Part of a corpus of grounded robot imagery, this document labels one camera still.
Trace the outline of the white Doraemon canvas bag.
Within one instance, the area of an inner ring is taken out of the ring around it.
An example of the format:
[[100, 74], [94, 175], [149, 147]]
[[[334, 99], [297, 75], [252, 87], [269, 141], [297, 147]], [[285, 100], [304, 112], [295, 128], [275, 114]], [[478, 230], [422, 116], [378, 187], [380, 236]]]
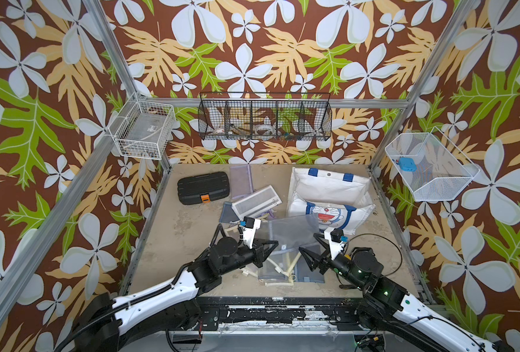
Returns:
[[287, 198], [289, 217], [314, 214], [324, 232], [328, 227], [355, 235], [372, 215], [371, 180], [352, 173], [293, 168]]

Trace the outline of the cream trimmed mesh pouch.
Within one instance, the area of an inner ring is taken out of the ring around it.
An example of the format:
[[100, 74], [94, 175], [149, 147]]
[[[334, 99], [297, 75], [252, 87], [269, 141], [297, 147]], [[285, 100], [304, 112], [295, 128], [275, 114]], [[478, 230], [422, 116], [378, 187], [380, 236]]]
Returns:
[[267, 258], [263, 267], [249, 264], [240, 271], [243, 276], [254, 278], [267, 287], [292, 287], [297, 281], [297, 264], [301, 258], [298, 249], [277, 251]]

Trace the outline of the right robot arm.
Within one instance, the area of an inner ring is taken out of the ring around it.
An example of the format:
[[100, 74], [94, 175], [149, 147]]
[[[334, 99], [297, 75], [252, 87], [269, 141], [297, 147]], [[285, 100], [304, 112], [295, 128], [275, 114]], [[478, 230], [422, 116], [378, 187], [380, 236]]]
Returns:
[[370, 331], [387, 331], [422, 351], [512, 351], [502, 340], [481, 338], [430, 309], [407, 289], [383, 274], [373, 249], [355, 247], [350, 256], [342, 250], [342, 232], [314, 234], [321, 254], [301, 247], [299, 252], [311, 271], [333, 271], [361, 291], [355, 318]]

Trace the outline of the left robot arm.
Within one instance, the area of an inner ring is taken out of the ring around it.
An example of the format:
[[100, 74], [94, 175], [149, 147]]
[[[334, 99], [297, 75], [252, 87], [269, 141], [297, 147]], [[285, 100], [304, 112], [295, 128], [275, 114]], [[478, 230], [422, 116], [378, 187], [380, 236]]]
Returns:
[[55, 350], [120, 351], [156, 331], [193, 326], [201, 314], [197, 297], [219, 286], [224, 274], [249, 264], [261, 268], [278, 247], [277, 241], [256, 238], [256, 229], [241, 227], [235, 239], [219, 224], [209, 246], [173, 278], [127, 296], [96, 297]]

